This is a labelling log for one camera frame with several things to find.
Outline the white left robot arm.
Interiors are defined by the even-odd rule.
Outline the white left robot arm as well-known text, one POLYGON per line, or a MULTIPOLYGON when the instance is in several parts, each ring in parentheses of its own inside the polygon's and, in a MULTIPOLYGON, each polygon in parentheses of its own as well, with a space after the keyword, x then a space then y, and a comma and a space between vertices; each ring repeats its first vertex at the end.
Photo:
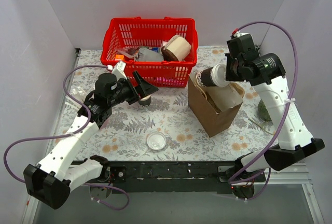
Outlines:
POLYGON ((98 155, 91 156, 74 168, 70 166, 82 147, 111 116, 114 106, 123 102, 131 105, 158 91, 137 71, 133 72, 133 76, 136 86, 128 79, 118 79, 111 73, 98 77, 94 90, 88 93, 70 126, 69 136, 61 138, 36 165, 29 164, 25 168, 23 175, 29 195, 58 209, 77 187, 91 180, 103 183, 113 177, 109 161, 98 155))

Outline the brown paper bag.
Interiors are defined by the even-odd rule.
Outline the brown paper bag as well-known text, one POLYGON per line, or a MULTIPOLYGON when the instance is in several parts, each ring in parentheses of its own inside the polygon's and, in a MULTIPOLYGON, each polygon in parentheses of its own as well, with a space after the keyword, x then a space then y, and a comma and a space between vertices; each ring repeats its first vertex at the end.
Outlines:
POLYGON ((209 137, 228 129, 237 115, 244 89, 231 82, 226 87, 200 87, 194 75, 188 79, 188 105, 209 137))

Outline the black paper coffee cup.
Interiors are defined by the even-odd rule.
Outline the black paper coffee cup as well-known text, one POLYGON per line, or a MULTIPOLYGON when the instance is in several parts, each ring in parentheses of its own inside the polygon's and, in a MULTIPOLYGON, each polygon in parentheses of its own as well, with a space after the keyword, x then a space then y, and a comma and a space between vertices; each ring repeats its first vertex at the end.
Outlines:
POLYGON ((212 67, 196 73, 196 83, 201 87, 214 87, 216 84, 212 79, 212 67))

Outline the white plastic cup lid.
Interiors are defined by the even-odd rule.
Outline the white plastic cup lid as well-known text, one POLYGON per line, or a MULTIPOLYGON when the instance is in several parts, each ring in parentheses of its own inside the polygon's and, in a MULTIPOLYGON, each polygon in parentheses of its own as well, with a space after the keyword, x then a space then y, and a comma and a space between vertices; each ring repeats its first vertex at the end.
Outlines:
POLYGON ((146 139, 147 146, 155 151, 162 150, 167 143, 167 139, 161 132, 151 132, 146 139))

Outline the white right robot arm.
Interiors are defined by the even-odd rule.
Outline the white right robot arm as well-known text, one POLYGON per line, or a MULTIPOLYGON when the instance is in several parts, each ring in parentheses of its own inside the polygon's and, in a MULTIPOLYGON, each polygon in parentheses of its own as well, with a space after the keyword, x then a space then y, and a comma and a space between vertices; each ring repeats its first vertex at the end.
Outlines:
POLYGON ((272 141, 277 142, 237 158, 229 181, 246 181, 265 169, 281 171, 324 149, 323 140, 313 137, 301 119, 280 58, 274 53, 260 55, 249 33, 234 31, 227 45, 226 79, 250 83, 268 111, 276 129, 272 141))

